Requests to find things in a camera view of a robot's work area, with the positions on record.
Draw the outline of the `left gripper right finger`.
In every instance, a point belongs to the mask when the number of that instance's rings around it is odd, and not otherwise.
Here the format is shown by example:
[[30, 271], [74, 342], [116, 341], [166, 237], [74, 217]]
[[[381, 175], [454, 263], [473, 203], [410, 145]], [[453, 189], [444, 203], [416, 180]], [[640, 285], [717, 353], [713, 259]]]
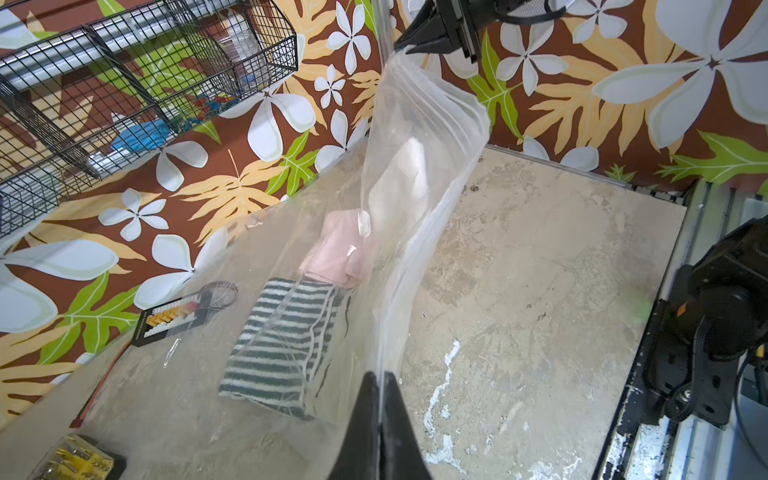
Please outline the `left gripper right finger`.
[[431, 480], [396, 376], [386, 371], [380, 401], [379, 478]]

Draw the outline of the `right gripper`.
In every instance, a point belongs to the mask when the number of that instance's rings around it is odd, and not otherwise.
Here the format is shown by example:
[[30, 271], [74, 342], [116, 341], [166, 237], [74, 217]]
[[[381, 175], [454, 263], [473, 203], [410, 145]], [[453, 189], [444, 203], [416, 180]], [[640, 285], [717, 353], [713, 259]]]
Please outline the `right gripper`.
[[556, 0], [426, 1], [394, 49], [408, 54], [460, 51], [475, 63], [481, 58], [483, 28], [494, 22], [532, 26], [557, 20], [566, 11], [567, 3]]

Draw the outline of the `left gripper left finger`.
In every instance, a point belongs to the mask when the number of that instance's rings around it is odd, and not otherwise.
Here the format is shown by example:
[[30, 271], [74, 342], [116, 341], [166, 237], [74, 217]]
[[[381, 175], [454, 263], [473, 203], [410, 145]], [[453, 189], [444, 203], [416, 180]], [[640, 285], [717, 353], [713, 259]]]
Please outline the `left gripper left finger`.
[[367, 372], [336, 462], [328, 480], [372, 480], [378, 477], [379, 386], [376, 375]]

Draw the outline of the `green white striped towel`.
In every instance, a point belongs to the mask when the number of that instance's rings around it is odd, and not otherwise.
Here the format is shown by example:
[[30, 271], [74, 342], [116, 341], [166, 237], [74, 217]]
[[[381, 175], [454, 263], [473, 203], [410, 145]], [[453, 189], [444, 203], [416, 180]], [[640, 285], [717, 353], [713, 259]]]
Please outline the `green white striped towel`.
[[301, 420], [315, 417], [350, 291], [314, 280], [267, 280], [227, 359], [218, 394]]

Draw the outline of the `clear plastic vacuum bag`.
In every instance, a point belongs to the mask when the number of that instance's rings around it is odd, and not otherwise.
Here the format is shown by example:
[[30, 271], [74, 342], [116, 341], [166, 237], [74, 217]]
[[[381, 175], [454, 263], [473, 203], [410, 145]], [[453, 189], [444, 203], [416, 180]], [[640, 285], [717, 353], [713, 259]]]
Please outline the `clear plastic vacuum bag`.
[[485, 108], [413, 48], [316, 180], [138, 290], [141, 327], [84, 434], [128, 479], [324, 479], [364, 377], [397, 368], [414, 296], [489, 136]]

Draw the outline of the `pink towel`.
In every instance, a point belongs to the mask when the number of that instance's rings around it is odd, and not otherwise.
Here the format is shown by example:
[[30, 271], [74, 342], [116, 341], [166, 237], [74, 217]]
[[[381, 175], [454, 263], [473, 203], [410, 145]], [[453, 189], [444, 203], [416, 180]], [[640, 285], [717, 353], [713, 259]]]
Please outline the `pink towel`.
[[302, 260], [299, 272], [343, 289], [359, 285], [369, 273], [371, 218], [362, 209], [333, 210], [323, 220], [320, 238]]

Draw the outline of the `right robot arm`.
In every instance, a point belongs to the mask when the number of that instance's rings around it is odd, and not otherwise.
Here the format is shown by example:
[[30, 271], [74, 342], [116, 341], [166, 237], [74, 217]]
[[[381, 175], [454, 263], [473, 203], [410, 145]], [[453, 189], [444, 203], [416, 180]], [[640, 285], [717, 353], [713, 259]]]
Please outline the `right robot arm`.
[[[492, 141], [639, 187], [767, 192], [763, 1], [404, 1], [396, 48], [465, 86]], [[723, 424], [767, 337], [767, 227], [677, 277], [646, 369], [674, 420]]]

